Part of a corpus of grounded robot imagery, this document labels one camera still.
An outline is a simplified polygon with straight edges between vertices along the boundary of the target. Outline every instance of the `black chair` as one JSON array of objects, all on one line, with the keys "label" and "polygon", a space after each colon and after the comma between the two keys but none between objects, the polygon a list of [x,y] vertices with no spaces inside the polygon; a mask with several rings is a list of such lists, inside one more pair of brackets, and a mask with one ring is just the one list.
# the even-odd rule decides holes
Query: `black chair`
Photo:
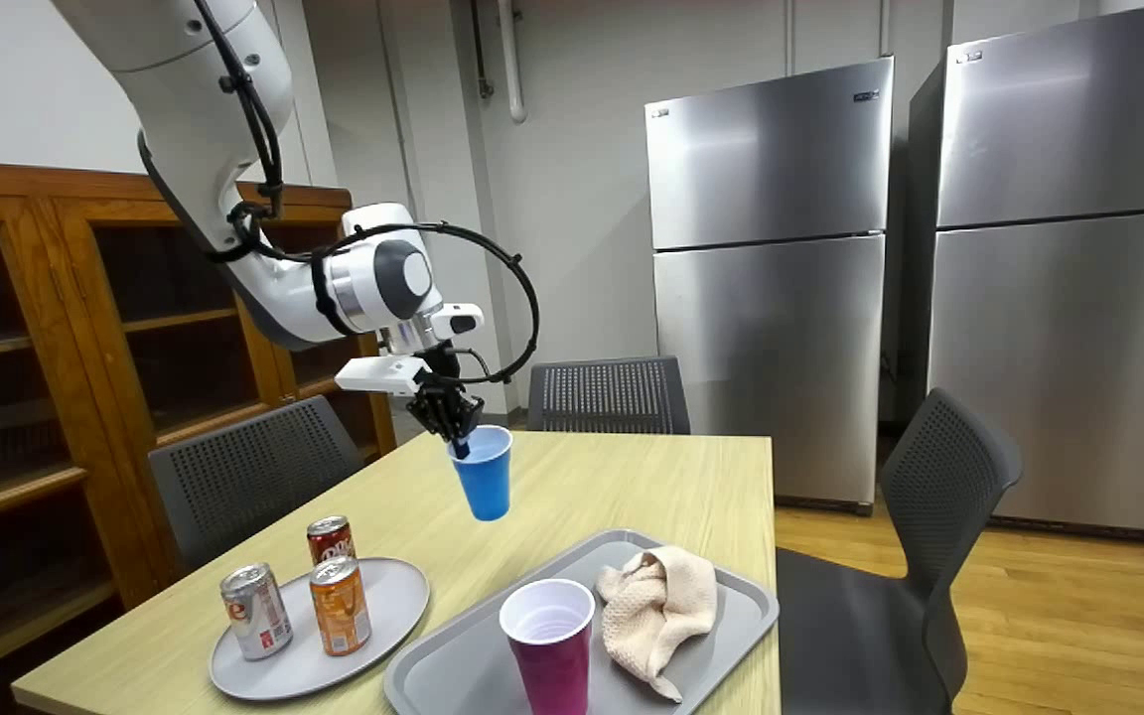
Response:
[{"label": "black chair", "polygon": [[967,640],[950,586],[1015,481],[1015,451],[933,390],[884,466],[908,576],[885,579],[783,549],[775,558],[786,713],[955,707]]},{"label": "black chair", "polygon": [[149,457],[179,560],[201,568],[365,466],[326,396]]},{"label": "black chair", "polygon": [[690,432],[681,361],[534,364],[529,427],[562,432]]}]

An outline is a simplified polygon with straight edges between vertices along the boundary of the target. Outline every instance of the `stainless steel refrigerator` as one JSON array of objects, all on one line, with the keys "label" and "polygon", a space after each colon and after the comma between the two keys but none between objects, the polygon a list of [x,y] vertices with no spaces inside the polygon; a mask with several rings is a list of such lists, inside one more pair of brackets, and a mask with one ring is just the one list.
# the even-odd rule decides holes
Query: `stainless steel refrigerator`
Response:
[{"label": "stainless steel refrigerator", "polygon": [[1144,534],[1144,12],[957,44],[930,93],[928,380],[1022,444],[1004,518]]},{"label": "stainless steel refrigerator", "polygon": [[893,63],[647,104],[661,351],[775,493],[876,500]]}]

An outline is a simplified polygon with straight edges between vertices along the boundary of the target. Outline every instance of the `pink cup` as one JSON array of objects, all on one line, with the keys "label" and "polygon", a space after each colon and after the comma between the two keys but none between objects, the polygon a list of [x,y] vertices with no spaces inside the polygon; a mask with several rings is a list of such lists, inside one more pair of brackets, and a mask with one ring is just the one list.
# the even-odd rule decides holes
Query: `pink cup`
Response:
[{"label": "pink cup", "polygon": [[534,715],[587,713],[587,625],[596,595],[577,579],[534,579],[500,603]]}]

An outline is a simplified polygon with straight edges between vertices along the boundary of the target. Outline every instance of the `table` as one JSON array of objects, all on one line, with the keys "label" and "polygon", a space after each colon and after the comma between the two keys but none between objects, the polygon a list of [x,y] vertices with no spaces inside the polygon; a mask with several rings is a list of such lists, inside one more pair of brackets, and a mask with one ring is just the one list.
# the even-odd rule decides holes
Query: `table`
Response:
[{"label": "table", "polygon": [[[513,514],[492,523],[469,518],[446,444],[416,437],[27,670],[13,682],[15,701],[39,713],[243,713],[209,678],[226,632],[218,579],[251,560],[265,560],[280,579],[307,574],[301,534],[330,514],[352,518],[358,551],[424,574],[435,603],[411,644],[611,529],[684,546],[775,592],[767,437],[516,432]],[[385,662],[276,713],[390,713]],[[706,713],[781,713],[775,635],[733,670]]]}]

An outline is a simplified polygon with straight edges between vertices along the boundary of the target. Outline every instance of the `aluminum can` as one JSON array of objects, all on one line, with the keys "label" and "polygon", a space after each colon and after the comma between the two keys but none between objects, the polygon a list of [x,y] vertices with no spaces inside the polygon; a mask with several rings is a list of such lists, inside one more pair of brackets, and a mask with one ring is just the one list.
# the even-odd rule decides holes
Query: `aluminum can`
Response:
[{"label": "aluminum can", "polygon": [[353,542],[352,542],[352,519],[346,518],[326,518],[313,519],[307,529],[307,549],[312,549],[312,563],[322,563],[330,558],[358,558]]},{"label": "aluminum can", "polygon": [[358,652],[371,640],[365,579],[353,558],[330,558],[312,574],[326,656]]},{"label": "aluminum can", "polygon": [[243,563],[218,586],[243,658],[265,658],[296,640],[280,576],[265,563]]}]

